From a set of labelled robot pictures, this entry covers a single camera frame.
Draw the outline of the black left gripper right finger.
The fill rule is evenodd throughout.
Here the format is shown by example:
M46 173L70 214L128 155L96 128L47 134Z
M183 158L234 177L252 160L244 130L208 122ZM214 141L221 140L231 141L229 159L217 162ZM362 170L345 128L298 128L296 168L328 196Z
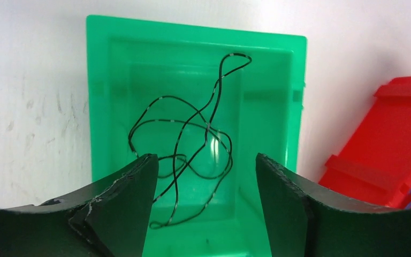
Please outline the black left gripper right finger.
M272 256L411 256L411 209L353 199L255 159Z

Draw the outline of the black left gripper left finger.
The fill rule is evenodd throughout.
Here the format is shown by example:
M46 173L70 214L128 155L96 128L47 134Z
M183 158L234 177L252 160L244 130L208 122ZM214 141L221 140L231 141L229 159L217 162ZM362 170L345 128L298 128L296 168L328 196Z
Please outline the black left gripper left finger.
M158 171L145 154L39 206L0 209L0 256L141 256Z

